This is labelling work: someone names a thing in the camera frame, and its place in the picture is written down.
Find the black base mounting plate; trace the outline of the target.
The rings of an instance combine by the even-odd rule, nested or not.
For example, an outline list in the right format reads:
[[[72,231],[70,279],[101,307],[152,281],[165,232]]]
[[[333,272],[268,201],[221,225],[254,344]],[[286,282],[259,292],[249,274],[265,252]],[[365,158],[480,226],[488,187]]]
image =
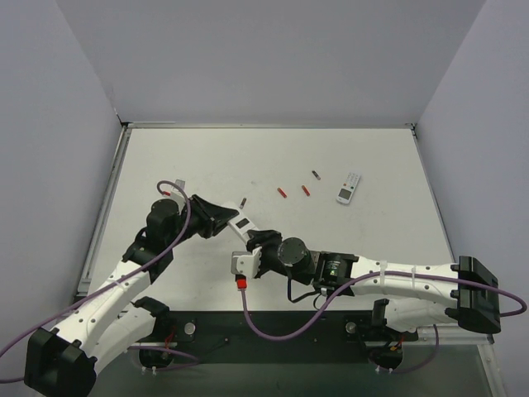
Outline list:
[[[309,311],[170,311],[140,342],[173,348],[140,353],[145,366],[184,364],[356,364],[371,357],[400,362],[416,332],[397,332],[369,310],[326,311],[314,323]]]

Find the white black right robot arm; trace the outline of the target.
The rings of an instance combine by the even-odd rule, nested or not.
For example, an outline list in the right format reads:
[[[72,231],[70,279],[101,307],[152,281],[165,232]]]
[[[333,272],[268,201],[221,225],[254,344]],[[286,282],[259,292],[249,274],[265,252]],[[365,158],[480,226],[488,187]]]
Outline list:
[[[398,264],[311,251],[302,240],[284,239],[274,230],[248,231],[246,248],[260,253],[257,276],[272,271],[326,297],[385,297],[387,303],[374,305],[374,321],[395,332],[446,323],[482,334],[501,330],[498,279],[472,256],[455,264]]]

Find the small white remote with buttons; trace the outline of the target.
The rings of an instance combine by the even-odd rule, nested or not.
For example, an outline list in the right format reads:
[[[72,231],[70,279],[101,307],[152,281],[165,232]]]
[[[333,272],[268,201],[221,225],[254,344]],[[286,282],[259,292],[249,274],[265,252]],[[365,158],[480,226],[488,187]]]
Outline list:
[[[350,203],[357,190],[360,179],[361,175],[355,172],[350,172],[347,175],[345,182],[342,184],[336,195],[336,201],[339,204],[348,205]]]

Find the long white remote control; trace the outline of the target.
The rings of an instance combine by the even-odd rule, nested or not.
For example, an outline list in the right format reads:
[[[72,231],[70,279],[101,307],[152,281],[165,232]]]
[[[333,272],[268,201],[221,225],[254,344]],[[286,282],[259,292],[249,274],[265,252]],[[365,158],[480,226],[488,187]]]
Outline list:
[[[250,240],[250,231],[258,231],[259,228],[248,218],[243,210],[233,202],[225,202],[222,207],[235,210],[237,215],[233,217],[228,226],[246,245]]]

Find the red orange battery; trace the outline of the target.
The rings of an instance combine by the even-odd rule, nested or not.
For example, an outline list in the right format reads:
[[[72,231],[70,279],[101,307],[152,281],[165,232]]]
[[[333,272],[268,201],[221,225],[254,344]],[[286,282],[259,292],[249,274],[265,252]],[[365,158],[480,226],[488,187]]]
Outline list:
[[[281,188],[277,188],[277,191],[284,199],[288,197],[288,195]]]
[[[308,190],[307,186],[305,186],[304,184],[301,186],[303,192],[306,194],[306,196],[310,197],[311,196],[311,193],[310,191]]]

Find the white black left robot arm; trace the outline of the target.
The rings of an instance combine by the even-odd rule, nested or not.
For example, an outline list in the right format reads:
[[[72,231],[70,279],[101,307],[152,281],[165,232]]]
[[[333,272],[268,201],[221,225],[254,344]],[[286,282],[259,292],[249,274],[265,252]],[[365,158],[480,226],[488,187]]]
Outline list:
[[[25,385],[44,396],[87,396],[99,373],[129,346],[165,337],[169,309],[162,303],[141,299],[139,308],[122,310],[167,268],[174,246],[194,235],[214,237],[238,214],[197,195],[185,204],[171,198],[153,203],[145,227],[102,285],[51,330],[32,333]]]

